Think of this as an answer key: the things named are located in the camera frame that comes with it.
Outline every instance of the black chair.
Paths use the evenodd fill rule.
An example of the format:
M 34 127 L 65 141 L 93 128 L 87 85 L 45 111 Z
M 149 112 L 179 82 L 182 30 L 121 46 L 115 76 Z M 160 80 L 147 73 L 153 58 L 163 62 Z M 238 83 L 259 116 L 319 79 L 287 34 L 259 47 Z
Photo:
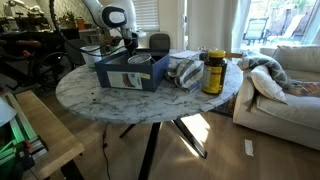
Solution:
M 170 49 L 170 37 L 167 34 L 153 34 L 149 40 L 150 49 Z
M 87 44 L 84 40 L 81 39 L 71 39 L 68 40 L 68 42 L 78 49 L 86 46 Z M 70 61 L 74 64 L 75 67 L 86 64 L 83 59 L 82 53 L 79 50 L 72 48 L 67 42 L 64 43 L 64 48 L 69 56 Z
M 248 44 L 253 43 L 256 40 L 262 40 L 264 36 L 264 31 L 269 17 L 267 18 L 251 18 L 249 20 L 248 28 L 246 33 L 243 36 L 243 40 L 248 40 Z

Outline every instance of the floor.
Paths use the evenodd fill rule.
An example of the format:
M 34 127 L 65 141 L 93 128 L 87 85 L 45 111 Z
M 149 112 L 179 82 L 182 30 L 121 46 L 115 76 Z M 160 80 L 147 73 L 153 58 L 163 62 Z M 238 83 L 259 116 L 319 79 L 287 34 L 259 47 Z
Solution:
M 62 108 L 54 91 L 40 98 L 85 147 L 75 162 L 86 180 L 107 180 L 102 133 L 112 180 L 136 180 L 151 125 L 134 127 L 123 139 L 127 125 L 102 124 L 77 117 Z M 206 112 L 183 119 L 208 152 L 199 157 L 172 122 L 163 123 L 151 168 L 150 180 L 316 180 L 320 179 L 320 151 L 272 137 Z M 253 156 L 245 151 L 253 143 Z M 34 179 L 26 172 L 25 179 Z M 60 171 L 51 180 L 63 179 Z

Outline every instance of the white sofa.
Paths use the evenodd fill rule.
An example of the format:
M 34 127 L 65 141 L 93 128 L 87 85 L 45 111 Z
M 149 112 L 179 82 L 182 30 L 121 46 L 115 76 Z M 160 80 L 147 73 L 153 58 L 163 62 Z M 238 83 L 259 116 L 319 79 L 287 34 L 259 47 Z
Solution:
M 291 79 L 320 82 L 320 47 L 281 46 L 266 55 Z M 320 150 L 320 98 L 285 94 L 287 104 L 266 98 L 256 90 L 250 71 L 244 70 L 233 122 Z

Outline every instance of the round table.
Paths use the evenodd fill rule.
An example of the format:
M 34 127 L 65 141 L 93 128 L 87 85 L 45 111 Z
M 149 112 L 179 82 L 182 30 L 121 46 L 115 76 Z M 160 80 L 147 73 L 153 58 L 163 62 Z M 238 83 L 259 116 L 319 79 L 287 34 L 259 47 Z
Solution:
M 64 108 L 91 120 L 155 123 L 209 111 L 223 104 L 238 92 L 242 78 L 242 71 L 229 61 L 223 92 L 219 96 L 206 94 L 200 88 L 189 93 L 166 80 L 155 92 L 148 92 L 101 88 L 96 72 L 84 65 L 59 82 L 56 96 Z

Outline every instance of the window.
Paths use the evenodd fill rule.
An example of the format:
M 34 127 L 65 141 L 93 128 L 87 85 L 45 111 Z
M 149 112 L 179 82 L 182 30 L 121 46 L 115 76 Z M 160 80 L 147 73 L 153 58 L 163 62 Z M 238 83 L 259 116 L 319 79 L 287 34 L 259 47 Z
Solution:
M 308 37 L 307 29 L 314 23 L 317 3 L 317 0 L 251 0 L 241 49 L 311 44 L 313 38 Z
M 137 28 L 159 30 L 158 0 L 133 0 L 136 9 Z

